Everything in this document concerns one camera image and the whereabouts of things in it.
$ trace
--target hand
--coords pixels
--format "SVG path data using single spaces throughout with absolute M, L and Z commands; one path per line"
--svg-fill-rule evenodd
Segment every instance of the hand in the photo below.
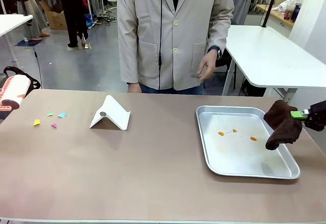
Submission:
M 207 79 L 209 79 L 215 70 L 215 64 L 216 64 L 216 59 L 218 58 L 218 52 L 213 49 L 211 50 L 208 54 L 206 54 L 202 60 L 202 62 L 199 65 L 199 70 L 198 70 L 198 76 L 199 76 L 199 81 L 203 82 Z M 204 67 L 207 67 L 205 73 L 202 73 Z
M 141 86 L 139 83 L 130 83 L 128 84 L 128 92 L 129 93 L 142 93 Z

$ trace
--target white folded stand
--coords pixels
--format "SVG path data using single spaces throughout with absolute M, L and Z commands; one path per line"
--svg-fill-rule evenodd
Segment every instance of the white folded stand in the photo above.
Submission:
M 109 118 L 120 130 L 126 131 L 130 112 L 127 112 L 111 95 L 107 95 L 102 107 L 96 112 L 90 128 L 104 117 Z

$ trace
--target wristwatch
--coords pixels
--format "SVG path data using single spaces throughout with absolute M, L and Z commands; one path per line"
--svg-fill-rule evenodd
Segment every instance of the wristwatch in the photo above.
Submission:
M 217 46 L 211 46 L 208 49 L 208 52 L 210 52 L 212 50 L 216 50 L 218 52 L 218 60 L 219 60 L 222 57 L 222 50 L 219 47 L 217 47 Z

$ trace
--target bare foot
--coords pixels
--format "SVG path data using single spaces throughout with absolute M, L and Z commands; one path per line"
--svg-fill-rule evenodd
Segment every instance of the bare foot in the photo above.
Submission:
M 29 41 L 41 41 L 42 38 L 40 38 L 40 37 L 32 37 L 32 38 L 27 38 L 27 40 L 29 40 Z
M 82 44 L 83 47 L 85 47 L 85 45 L 86 45 L 86 40 L 85 40 L 85 37 L 84 36 L 81 39 L 81 44 Z
M 49 33 L 41 32 L 40 37 L 48 37 L 50 36 Z

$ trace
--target beige blazer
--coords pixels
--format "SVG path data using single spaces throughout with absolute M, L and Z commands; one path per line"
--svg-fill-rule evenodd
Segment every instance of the beige blazer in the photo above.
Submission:
M 122 81 L 158 90 L 161 0 L 118 0 Z M 160 88 L 200 85 L 197 72 L 208 47 L 224 50 L 233 0 L 162 1 Z

